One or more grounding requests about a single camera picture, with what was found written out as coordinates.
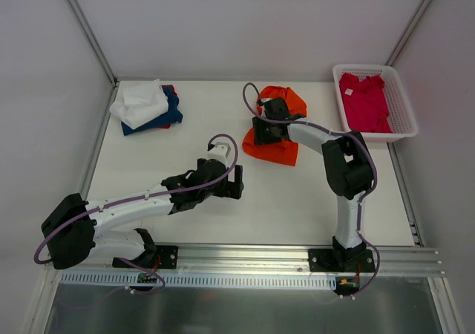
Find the orange t-shirt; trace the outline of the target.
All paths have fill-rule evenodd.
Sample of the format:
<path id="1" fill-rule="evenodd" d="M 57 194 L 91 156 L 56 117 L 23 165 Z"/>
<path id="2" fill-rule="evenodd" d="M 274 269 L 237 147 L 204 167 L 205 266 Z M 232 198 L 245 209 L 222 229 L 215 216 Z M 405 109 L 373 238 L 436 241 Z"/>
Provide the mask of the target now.
<path id="1" fill-rule="evenodd" d="M 243 139 L 246 154 L 255 159 L 295 166 L 298 144 L 291 141 L 289 122 L 307 115 L 307 104 L 289 87 L 267 86 L 255 102 L 258 113 Z"/>

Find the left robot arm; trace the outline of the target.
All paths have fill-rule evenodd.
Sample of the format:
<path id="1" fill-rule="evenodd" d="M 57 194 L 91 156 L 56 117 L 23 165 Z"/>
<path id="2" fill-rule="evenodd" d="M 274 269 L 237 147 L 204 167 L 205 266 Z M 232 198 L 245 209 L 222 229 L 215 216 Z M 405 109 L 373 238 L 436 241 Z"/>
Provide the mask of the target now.
<path id="1" fill-rule="evenodd" d="M 152 269 L 164 259 L 148 230 L 121 232 L 121 226 L 185 212 L 211 196 L 238 200 L 243 189 L 242 166 L 199 159 L 195 170 L 169 177 L 144 194 L 95 203 L 69 194 L 41 225 L 44 240 L 33 259 L 42 264 L 39 256 L 47 249 L 46 262 L 55 269 L 70 269 L 92 257 L 110 258 L 116 268 Z"/>

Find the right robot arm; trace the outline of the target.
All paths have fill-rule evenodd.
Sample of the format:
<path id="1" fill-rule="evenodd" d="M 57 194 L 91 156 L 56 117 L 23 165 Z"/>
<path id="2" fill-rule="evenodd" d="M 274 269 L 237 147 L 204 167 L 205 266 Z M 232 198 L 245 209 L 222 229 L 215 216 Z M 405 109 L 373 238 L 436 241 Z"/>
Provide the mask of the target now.
<path id="1" fill-rule="evenodd" d="M 252 120 L 255 143 L 271 145 L 291 141 L 318 152 L 324 160 L 329 187 L 337 196 L 337 229 L 332 249 L 317 256 L 329 271 L 355 272 L 367 244 L 361 239 L 362 203 L 375 188 L 377 172 L 363 136 L 357 131 L 334 132 L 292 115 L 283 98 L 261 99 Z"/>

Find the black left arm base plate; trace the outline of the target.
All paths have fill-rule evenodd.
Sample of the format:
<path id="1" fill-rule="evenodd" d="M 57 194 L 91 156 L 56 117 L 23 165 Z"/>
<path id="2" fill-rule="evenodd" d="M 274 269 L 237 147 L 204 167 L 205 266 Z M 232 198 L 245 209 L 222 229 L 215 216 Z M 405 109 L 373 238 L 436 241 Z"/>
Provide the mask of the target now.
<path id="1" fill-rule="evenodd" d="M 121 252 L 112 260 L 113 268 L 132 268 L 124 259 L 143 269 L 176 269 L 179 247 L 175 245 L 157 245 L 154 241 L 138 246 L 133 250 Z"/>

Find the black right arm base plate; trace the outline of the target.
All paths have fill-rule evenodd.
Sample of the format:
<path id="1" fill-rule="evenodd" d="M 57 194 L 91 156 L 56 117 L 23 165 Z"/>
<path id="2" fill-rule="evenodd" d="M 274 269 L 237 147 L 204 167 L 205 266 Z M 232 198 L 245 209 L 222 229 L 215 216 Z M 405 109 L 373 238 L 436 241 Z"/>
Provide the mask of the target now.
<path id="1" fill-rule="evenodd" d="M 330 248 L 309 249 L 307 254 L 311 272 L 374 273 L 376 271 L 376 262 L 369 249 L 365 249 L 350 259 L 337 255 L 337 252 Z"/>

